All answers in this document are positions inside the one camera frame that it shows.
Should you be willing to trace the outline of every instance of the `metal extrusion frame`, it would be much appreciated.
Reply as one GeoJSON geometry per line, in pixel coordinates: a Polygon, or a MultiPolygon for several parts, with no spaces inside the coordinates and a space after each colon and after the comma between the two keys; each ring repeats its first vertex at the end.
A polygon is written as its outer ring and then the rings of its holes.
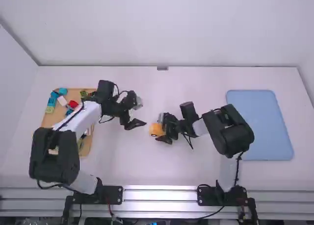
{"type": "MultiPolygon", "coordinates": [[[[123,186],[123,202],[112,210],[122,218],[193,219],[217,211],[219,206],[199,206],[196,186],[123,186]]],[[[62,188],[0,187],[0,216],[61,217],[62,188]]],[[[256,200],[260,219],[314,220],[314,191],[248,190],[256,200]]],[[[73,205],[70,216],[79,216],[73,205]]],[[[82,205],[82,217],[110,217],[106,205],[82,205]]],[[[211,219],[237,219],[236,207],[225,207],[211,219]]]]}

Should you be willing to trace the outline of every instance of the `blue mat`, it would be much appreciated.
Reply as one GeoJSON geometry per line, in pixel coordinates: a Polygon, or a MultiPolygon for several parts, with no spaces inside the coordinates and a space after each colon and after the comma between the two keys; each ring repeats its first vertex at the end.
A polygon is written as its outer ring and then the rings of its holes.
{"type": "Polygon", "coordinates": [[[274,92],[229,90],[227,103],[235,106],[255,136],[244,160],[291,160],[293,148],[274,92]]]}

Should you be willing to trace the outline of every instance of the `red block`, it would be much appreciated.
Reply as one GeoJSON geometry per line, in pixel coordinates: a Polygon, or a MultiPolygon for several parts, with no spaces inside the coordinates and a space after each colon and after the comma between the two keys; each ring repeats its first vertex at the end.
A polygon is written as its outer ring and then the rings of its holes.
{"type": "Polygon", "coordinates": [[[76,101],[69,101],[68,105],[72,108],[75,109],[79,104],[76,101]]]}

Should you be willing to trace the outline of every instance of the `wooden board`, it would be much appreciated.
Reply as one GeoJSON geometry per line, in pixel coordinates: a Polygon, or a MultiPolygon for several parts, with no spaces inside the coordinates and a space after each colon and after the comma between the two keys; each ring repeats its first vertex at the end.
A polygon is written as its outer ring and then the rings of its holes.
{"type": "MultiPolygon", "coordinates": [[[[85,90],[88,93],[95,91],[95,89],[79,89],[79,88],[68,89],[68,93],[67,95],[64,96],[64,98],[66,99],[67,102],[69,102],[70,100],[74,100],[77,103],[80,103],[81,102],[80,91],[82,90],[85,90]]],[[[54,124],[60,122],[61,120],[65,118],[66,111],[67,111],[67,108],[65,106],[62,106],[57,101],[54,108],[54,112],[52,114],[45,113],[43,121],[41,123],[41,127],[49,128],[53,126],[54,124]]],[[[86,136],[83,139],[83,146],[78,152],[80,157],[86,157],[89,154],[90,149],[92,147],[93,131],[94,131],[94,125],[91,126],[91,135],[86,136]]]]}

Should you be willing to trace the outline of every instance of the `green block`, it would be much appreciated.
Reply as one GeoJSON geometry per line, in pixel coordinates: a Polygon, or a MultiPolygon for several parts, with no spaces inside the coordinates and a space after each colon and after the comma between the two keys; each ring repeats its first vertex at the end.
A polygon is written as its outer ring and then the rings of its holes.
{"type": "Polygon", "coordinates": [[[80,91],[80,95],[82,98],[87,97],[88,93],[85,90],[80,91]]]}
{"type": "Polygon", "coordinates": [[[46,108],[46,113],[47,114],[52,114],[53,111],[54,111],[54,107],[53,106],[47,106],[47,108],[46,108]]]}

